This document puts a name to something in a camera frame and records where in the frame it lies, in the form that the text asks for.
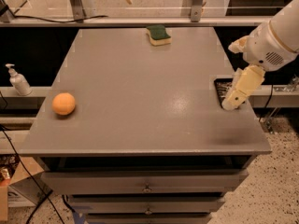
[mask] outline cable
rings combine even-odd
[[[41,206],[42,203],[44,203],[48,198],[49,196],[53,193],[53,191],[51,190],[36,206],[35,210],[30,214],[30,216],[28,217],[27,221],[26,221],[26,224],[29,224],[32,217],[34,216],[35,212],[37,211],[37,209],[39,208],[39,206]]]
[[[2,97],[2,99],[4,100],[4,102],[6,103],[6,105],[4,106],[4,108],[3,109],[6,109],[7,108],[7,106],[8,106],[8,102],[7,102],[7,100],[3,97],[3,95],[2,95],[2,92],[0,91],[0,95],[1,95],[1,97]]]
[[[21,19],[39,19],[42,21],[48,21],[48,22],[55,22],[55,23],[72,23],[72,22],[77,22],[77,21],[86,21],[89,19],[97,19],[97,18],[107,18],[108,16],[106,15],[98,15],[98,16],[92,16],[90,18],[84,18],[84,19],[75,19],[71,21],[57,21],[57,20],[51,20],[51,19],[44,19],[44,18],[39,18],[39,17],[34,17],[34,16],[26,16],[26,15],[14,15],[14,18],[21,18]]]
[[[263,115],[264,115],[264,113],[265,113],[265,109],[268,107],[268,105],[269,105],[269,103],[270,103],[270,100],[271,100],[271,98],[272,98],[272,94],[273,94],[273,84],[271,85],[271,93],[270,93],[270,96],[269,96],[269,98],[268,98],[268,100],[267,100],[267,102],[266,102],[266,104],[265,104],[265,106],[264,106],[264,108],[263,108],[263,112],[262,112],[262,114],[261,114],[261,116],[260,116],[260,118],[259,118],[259,122],[261,122],[261,118],[263,117]]]
[[[65,196],[62,195],[63,201],[64,201],[64,205],[72,212],[72,213],[76,213],[76,211],[69,205],[69,203],[67,203]]]
[[[0,129],[3,132],[3,134],[6,136],[8,142],[10,143],[12,149],[14,150],[15,154],[18,156],[18,158],[20,159],[20,163],[23,166],[24,170],[27,172],[27,174],[34,180],[34,182],[36,183],[36,185],[38,186],[38,188],[42,191],[42,193],[47,196],[47,193],[39,186],[39,184],[36,182],[36,179],[30,174],[30,172],[28,171],[28,169],[25,167],[24,163],[22,162],[19,153],[17,152],[16,148],[13,146],[12,142],[10,141],[10,138],[8,137],[7,133],[5,132],[5,129],[3,127],[3,125],[0,124]],[[62,217],[60,216],[59,212],[57,211],[55,205],[53,204],[53,202],[50,200],[50,198],[48,197],[48,201],[50,202],[51,206],[54,208],[54,211],[56,212],[56,214],[58,215],[59,219],[62,221],[62,223],[64,223]]]

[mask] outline cardboard box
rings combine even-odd
[[[44,171],[40,165],[33,158],[21,160],[39,186],[48,193],[50,189],[40,180]],[[0,187],[0,220],[7,221],[9,207],[35,206],[43,196],[43,192],[19,163],[9,185]]]

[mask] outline pump bottle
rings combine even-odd
[[[28,84],[26,78],[15,71],[15,69],[11,68],[15,66],[12,63],[7,63],[6,67],[8,68],[8,72],[10,73],[10,83],[16,89],[19,95],[25,96],[31,93],[32,89]]]

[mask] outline drawer handle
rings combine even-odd
[[[150,189],[149,184],[147,184],[146,187],[142,191],[143,191],[143,193],[152,193],[152,189]]]
[[[145,212],[146,215],[151,215],[152,212],[150,211],[150,209],[148,208],[148,210]]]

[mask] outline green sponge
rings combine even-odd
[[[147,26],[149,41],[153,46],[161,46],[171,43],[171,36],[163,25]]]

